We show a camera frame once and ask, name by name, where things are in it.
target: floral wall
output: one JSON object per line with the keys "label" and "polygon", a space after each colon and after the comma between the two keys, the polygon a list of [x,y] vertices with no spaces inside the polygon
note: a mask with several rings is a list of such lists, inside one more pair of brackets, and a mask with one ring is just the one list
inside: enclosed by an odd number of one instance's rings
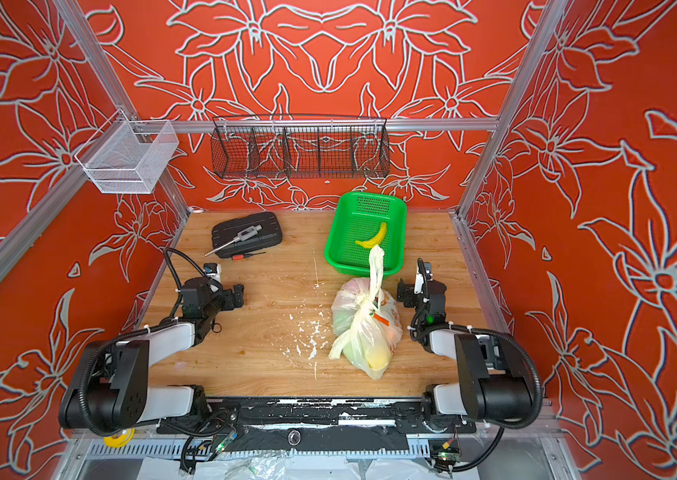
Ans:
{"label": "floral wall", "polygon": [[[113,2],[81,0],[141,118],[325,113],[497,115],[542,0]],[[379,180],[222,180],[207,135],[182,139],[170,171],[192,206],[333,208],[350,190],[449,208],[487,132],[393,135]]]}
{"label": "floral wall", "polygon": [[180,218],[160,186],[86,183],[0,284],[0,478],[50,478],[58,407],[87,342],[132,330]]}
{"label": "floral wall", "polygon": [[583,478],[677,478],[677,0],[569,4],[468,220]]}
{"label": "floral wall", "polygon": [[50,0],[0,2],[0,242],[113,111]]}

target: yellow ring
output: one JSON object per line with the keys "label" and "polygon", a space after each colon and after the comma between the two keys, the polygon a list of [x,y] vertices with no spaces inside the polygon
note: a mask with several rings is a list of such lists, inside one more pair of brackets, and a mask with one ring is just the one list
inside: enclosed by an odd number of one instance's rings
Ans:
{"label": "yellow ring", "polygon": [[104,437],[103,438],[103,443],[107,447],[112,447],[112,448],[120,448],[124,447],[130,442],[131,438],[136,434],[136,430],[134,428],[128,428],[127,430],[122,430],[121,433],[111,436],[111,437]]}

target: wooden tabletop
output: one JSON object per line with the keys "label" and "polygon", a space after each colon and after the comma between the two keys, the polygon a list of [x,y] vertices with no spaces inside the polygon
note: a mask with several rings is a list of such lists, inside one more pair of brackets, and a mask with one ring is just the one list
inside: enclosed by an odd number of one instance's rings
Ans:
{"label": "wooden tabletop", "polygon": [[[154,365],[150,383],[205,387],[209,396],[420,396],[431,383],[457,382],[455,361],[427,353],[410,340],[412,309],[398,304],[403,337],[380,380],[355,369],[343,356],[329,360],[336,336],[331,304],[352,277],[337,273],[325,261],[324,246],[333,212],[277,212],[284,239],[266,254],[232,261],[204,257],[214,225],[246,216],[241,212],[193,214],[178,249],[199,265],[222,265],[222,283],[245,285],[245,306],[220,312],[218,334]],[[447,285],[447,318],[463,325],[487,327],[463,262],[447,213],[408,212],[405,264],[383,280],[395,295],[397,282],[412,283],[418,257],[432,264],[433,276]],[[196,276],[185,261],[174,258],[182,281]],[[154,325],[176,301],[176,285],[166,270],[145,322]]]}

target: gray screwdriver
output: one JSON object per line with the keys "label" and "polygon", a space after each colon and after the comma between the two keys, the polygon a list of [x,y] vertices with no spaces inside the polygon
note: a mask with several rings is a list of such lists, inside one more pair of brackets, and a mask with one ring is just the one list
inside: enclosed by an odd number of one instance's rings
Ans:
{"label": "gray screwdriver", "polygon": [[231,244],[236,244],[237,242],[242,242],[243,240],[247,240],[251,236],[256,236],[258,235],[258,231],[261,229],[261,225],[255,225],[255,226],[249,226],[248,228],[244,229],[242,232],[237,233],[237,236],[226,242],[225,244],[219,246],[218,248],[214,248],[213,250],[210,250],[205,256],[208,256],[210,254],[214,254],[215,252],[219,251],[222,248],[226,248],[227,246]]}

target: banana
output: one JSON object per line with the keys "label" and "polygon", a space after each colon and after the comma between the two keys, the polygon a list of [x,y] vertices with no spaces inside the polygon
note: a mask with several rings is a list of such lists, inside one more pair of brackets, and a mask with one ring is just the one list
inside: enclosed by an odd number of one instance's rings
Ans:
{"label": "banana", "polygon": [[378,229],[378,233],[376,236],[371,238],[370,240],[365,240],[364,242],[361,242],[360,240],[355,240],[354,243],[362,246],[363,248],[373,248],[376,245],[379,245],[381,242],[383,242],[383,238],[386,236],[386,222],[381,222],[381,228]]}

